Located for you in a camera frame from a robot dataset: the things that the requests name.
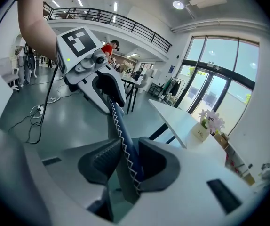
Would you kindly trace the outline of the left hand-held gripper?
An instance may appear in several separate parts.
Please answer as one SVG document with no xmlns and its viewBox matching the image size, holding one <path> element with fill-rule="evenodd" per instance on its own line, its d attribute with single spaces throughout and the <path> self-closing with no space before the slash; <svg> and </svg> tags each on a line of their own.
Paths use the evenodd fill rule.
<svg viewBox="0 0 270 226">
<path fill-rule="evenodd" d="M 86 100 L 110 115 L 108 97 L 124 107 L 126 96 L 120 74 L 108 65 L 102 46 L 86 26 L 81 26 L 57 36 L 55 57 L 70 90 L 79 88 Z"/>
</svg>

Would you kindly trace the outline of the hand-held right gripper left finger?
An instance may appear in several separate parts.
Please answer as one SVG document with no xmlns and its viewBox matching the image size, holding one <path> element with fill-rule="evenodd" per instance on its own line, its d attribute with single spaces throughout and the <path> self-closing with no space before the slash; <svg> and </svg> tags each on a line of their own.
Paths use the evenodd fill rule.
<svg viewBox="0 0 270 226">
<path fill-rule="evenodd" d="M 110 209 L 108 181 L 120 159 L 118 139 L 69 148 L 43 160 L 63 209 Z"/>
</svg>

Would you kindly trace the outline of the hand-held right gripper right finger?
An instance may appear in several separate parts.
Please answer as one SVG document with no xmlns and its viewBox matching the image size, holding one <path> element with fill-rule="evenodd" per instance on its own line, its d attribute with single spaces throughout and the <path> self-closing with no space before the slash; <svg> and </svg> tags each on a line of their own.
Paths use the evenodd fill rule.
<svg viewBox="0 0 270 226">
<path fill-rule="evenodd" d="M 261 194 L 209 156 L 140 138 L 146 179 L 121 226 L 238 226 Z"/>
</svg>

